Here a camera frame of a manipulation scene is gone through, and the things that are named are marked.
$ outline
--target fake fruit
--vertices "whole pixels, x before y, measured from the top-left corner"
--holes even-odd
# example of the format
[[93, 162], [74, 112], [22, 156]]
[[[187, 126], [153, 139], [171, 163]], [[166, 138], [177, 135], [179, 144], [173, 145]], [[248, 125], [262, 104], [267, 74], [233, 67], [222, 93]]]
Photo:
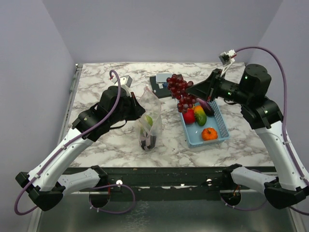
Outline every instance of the fake fruit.
[[194, 107], [194, 116], [199, 126], [204, 126], [207, 121], [207, 116], [200, 105]]
[[172, 96], [179, 100], [180, 105], [177, 105], [178, 112], [186, 113], [189, 108], [187, 105], [192, 106], [197, 102], [195, 96], [185, 92], [188, 87], [194, 84], [193, 81], [186, 82], [181, 74], [173, 74], [172, 77], [166, 79], [166, 82]]
[[148, 115], [146, 115], [146, 119], [147, 119], [148, 124], [152, 127], [153, 126], [153, 119]]
[[218, 138], [218, 133], [214, 128], [206, 128], [202, 132], [202, 139], [204, 141], [213, 140]]
[[186, 124], [192, 124], [195, 122], [194, 111], [188, 109], [186, 113], [183, 113], [183, 120]]
[[197, 98], [197, 102], [202, 106], [202, 108], [203, 108], [203, 110], [204, 110], [204, 112], [207, 116], [214, 116], [214, 111], [213, 111], [211, 105], [209, 105], [209, 103], [207, 101], [204, 101], [200, 98]]

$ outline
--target white marble countertop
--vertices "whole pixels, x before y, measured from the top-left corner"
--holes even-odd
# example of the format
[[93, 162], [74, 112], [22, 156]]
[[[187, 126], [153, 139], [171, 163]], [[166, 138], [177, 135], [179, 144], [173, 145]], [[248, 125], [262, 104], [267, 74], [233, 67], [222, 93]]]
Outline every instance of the white marble countertop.
[[[185, 80], [194, 83], [204, 80], [211, 71], [221, 67], [219, 63], [98, 63], [84, 64], [69, 125], [81, 111], [98, 102], [108, 86], [109, 71], [114, 69], [119, 76], [133, 78], [131, 90], [137, 99], [143, 88], [149, 85], [149, 77], [156, 73], [179, 73]], [[226, 79], [239, 82], [244, 70], [243, 63], [234, 64]], [[134, 122], [101, 136], [86, 149], [71, 167], [212, 167], [239, 163], [244, 166], [273, 166], [270, 157], [258, 136], [240, 113], [239, 105], [228, 105], [217, 99], [220, 110], [230, 131], [230, 139], [221, 144], [188, 148], [176, 108], [175, 100], [161, 100], [163, 132], [156, 148], [144, 151], [139, 146], [134, 131]]]

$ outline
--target cable clip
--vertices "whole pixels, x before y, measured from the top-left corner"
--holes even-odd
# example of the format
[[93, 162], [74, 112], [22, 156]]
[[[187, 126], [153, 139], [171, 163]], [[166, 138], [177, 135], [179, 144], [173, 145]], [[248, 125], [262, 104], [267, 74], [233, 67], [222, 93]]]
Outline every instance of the cable clip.
[[284, 144], [284, 145], [286, 145], [286, 144], [290, 144], [290, 143], [291, 143], [291, 141], [290, 141], [290, 140], [288, 140], [288, 141], [284, 141], [284, 142], [283, 142], [283, 144]]

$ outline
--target black metal frame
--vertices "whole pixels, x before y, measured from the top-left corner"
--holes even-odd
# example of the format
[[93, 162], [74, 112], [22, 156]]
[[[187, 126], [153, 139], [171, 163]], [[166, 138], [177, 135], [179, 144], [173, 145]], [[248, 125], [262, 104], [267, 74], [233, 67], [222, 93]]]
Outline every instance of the black metal frame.
[[[75, 174], [87, 169], [80, 167], [68, 168], [64, 174]], [[220, 200], [221, 190], [233, 190], [236, 186], [227, 188], [222, 182], [223, 170], [226, 167], [184, 167], [184, 168], [108, 168], [102, 167], [108, 175], [108, 183], [115, 184], [122, 180], [130, 186], [138, 201], [181, 201], [181, 200]], [[275, 167], [248, 167], [263, 173], [275, 173]], [[181, 185], [195, 186], [179, 188]], [[82, 191], [107, 191], [104, 189]], [[111, 189], [111, 201], [131, 201], [132, 194], [126, 188]]]

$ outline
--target eggplant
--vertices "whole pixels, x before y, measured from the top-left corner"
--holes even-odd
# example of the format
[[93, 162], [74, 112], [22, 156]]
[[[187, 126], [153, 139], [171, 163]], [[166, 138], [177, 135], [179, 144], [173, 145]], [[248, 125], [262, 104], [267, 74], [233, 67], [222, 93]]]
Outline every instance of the eggplant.
[[201, 98], [197, 98], [197, 102], [202, 106], [205, 114], [207, 116], [214, 116], [214, 111], [211, 107], [211, 105], [209, 105], [209, 103], [207, 101], [202, 100]]

